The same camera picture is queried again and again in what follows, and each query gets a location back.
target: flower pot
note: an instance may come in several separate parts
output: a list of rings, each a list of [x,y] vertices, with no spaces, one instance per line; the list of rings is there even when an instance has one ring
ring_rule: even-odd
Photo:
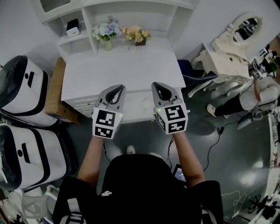
[[[141,42],[136,42],[135,46],[145,46],[146,45],[146,39],[143,39]]]
[[[106,51],[111,51],[113,48],[113,44],[112,44],[111,40],[106,40],[102,44]]]

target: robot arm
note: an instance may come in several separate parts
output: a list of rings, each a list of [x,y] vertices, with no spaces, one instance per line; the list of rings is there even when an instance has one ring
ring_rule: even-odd
[[[113,139],[124,117],[125,95],[124,85],[111,86],[101,92],[91,115],[93,136]]]
[[[164,132],[174,134],[185,131],[189,111],[177,91],[164,83],[153,82],[152,93],[156,120]]]

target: cardboard box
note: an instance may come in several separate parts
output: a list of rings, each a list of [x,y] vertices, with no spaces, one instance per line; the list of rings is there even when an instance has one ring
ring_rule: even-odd
[[[52,74],[52,79],[49,85],[46,110],[45,112],[59,120],[80,124],[82,114],[69,106],[67,103],[61,101],[61,90],[64,77],[66,63],[63,58],[59,58],[56,62],[56,67]]]

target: white wall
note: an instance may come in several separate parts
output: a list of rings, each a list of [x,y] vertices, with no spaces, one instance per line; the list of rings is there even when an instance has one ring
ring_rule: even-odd
[[[192,60],[203,42],[212,42],[239,15],[250,11],[263,16],[262,33],[247,52],[252,58],[280,33],[280,9],[273,0],[201,0],[180,41],[177,58]]]
[[[0,0],[0,64],[27,55],[50,73],[60,56],[29,0]]]

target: shoe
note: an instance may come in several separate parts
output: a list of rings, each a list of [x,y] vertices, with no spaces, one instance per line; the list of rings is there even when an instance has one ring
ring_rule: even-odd
[[[129,145],[129,146],[126,148],[126,154],[128,154],[128,155],[135,154],[135,148],[133,147],[133,145]]]
[[[216,116],[215,116],[215,110],[216,110],[216,107],[214,107],[212,104],[208,104],[208,105],[207,105],[207,111],[208,111],[213,117],[216,117]]]

